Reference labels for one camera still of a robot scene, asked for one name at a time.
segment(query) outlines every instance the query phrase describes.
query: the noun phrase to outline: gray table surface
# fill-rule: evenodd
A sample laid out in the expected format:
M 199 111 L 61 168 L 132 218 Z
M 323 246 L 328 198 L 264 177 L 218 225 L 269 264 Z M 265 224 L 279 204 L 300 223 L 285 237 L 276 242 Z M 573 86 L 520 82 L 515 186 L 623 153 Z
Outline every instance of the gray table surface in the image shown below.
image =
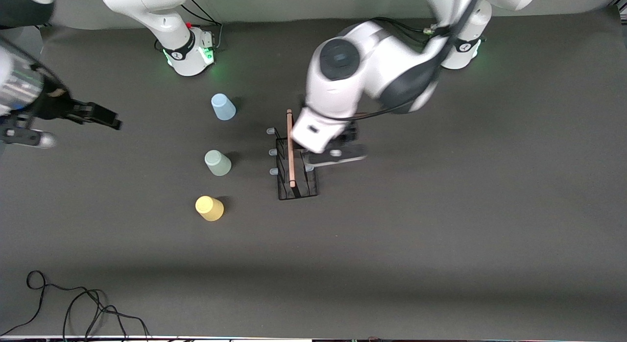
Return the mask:
M 34 312 L 24 278 L 40 269 L 104 289 L 155 335 L 627 339 L 616 9 L 494 18 L 419 112 L 360 124 L 367 159 L 321 169 L 318 197 L 278 201 L 265 130 L 283 130 L 312 52 L 350 23 L 227 25 L 217 63 L 191 78 L 145 29 L 52 32 L 44 61 L 124 126 L 42 121 L 57 148 L 7 147 L 3 329 Z M 211 110 L 217 92 L 236 101 L 231 121 Z M 234 161 L 225 177 L 202 161 L 213 148 Z M 204 221 L 200 195 L 224 217 Z M 15 333 L 60 333 L 72 296 L 50 291 Z M 76 309 L 81 333 L 92 308 Z

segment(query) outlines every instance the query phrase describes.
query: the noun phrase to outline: yellow cup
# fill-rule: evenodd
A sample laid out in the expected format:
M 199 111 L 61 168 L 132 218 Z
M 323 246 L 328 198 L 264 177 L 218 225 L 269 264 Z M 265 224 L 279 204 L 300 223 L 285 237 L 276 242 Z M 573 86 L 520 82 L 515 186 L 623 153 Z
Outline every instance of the yellow cup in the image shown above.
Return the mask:
M 195 207 L 198 213 L 208 221 L 216 221 L 224 213 L 224 204 L 218 199 L 213 199 L 213 197 L 198 197 Z

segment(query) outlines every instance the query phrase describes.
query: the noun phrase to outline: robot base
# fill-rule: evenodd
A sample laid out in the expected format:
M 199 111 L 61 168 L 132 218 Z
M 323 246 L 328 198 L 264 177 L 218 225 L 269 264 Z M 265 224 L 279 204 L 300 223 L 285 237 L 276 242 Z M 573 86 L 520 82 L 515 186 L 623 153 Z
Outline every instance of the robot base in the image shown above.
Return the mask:
M 206 67 L 214 62 L 213 37 L 211 32 L 202 31 L 198 27 L 192 27 L 190 32 L 194 34 L 194 48 L 185 59 L 172 59 L 164 51 L 168 64 L 181 76 L 194 76 L 200 74 Z

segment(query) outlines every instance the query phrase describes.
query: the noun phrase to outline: wooden handle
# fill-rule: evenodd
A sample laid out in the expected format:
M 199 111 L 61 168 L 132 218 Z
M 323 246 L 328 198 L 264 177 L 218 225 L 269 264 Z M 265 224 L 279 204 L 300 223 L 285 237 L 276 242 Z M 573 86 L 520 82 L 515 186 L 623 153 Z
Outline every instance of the wooden handle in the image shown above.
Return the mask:
M 287 110 L 287 163 L 289 168 L 289 187 L 296 187 L 296 176 L 294 175 L 294 147 L 291 144 L 291 126 L 294 120 L 291 116 L 291 109 Z

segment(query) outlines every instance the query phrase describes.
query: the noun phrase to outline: white wall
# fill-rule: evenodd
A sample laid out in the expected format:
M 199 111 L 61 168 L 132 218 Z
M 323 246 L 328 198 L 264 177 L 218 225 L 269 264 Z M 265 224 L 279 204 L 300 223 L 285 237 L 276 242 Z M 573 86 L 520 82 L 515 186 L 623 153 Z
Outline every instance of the white wall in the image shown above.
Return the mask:
M 323 18 L 429 18 L 425 0 L 196 0 L 218 21 L 258 22 Z M 496 15 L 546 15 L 584 12 L 612 0 L 534 0 L 520 12 L 495 9 Z M 201 14 L 188 1 L 188 9 Z M 201 23 L 182 9 L 181 16 Z M 57 0 L 52 23 L 82 29 L 140 27 L 139 23 L 108 10 L 102 0 Z

